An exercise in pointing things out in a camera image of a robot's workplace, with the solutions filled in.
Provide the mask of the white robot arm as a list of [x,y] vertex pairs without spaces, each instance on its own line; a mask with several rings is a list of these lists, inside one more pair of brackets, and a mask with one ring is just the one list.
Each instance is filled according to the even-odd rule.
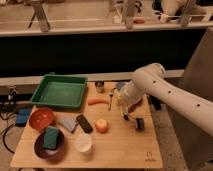
[[118,95],[118,105],[130,107],[144,94],[152,95],[213,136],[213,102],[180,89],[164,80],[165,69],[152,63],[135,70]]

